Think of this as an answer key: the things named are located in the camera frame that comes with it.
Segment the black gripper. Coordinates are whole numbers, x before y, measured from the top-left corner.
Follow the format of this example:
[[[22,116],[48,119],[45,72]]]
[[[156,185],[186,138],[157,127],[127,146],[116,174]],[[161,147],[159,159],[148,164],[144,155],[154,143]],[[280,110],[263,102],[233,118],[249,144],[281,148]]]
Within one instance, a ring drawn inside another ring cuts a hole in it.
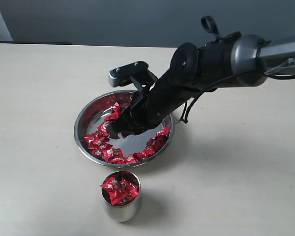
[[[172,111],[199,92],[195,75],[166,71],[142,98],[137,96],[122,118],[109,121],[110,138],[126,138],[153,129]]]

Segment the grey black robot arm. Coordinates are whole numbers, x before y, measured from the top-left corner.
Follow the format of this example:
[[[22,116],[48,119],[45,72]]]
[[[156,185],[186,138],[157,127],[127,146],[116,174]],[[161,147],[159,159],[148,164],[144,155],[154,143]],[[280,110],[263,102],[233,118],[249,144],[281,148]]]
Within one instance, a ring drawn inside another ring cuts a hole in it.
[[[295,79],[295,36],[266,41],[234,32],[201,48],[184,43],[175,50],[161,77],[151,73],[144,61],[109,72],[112,87],[134,84],[137,91],[119,118],[108,125],[108,133],[139,135],[157,127],[181,105],[187,116],[205,92],[257,87],[267,78]]]

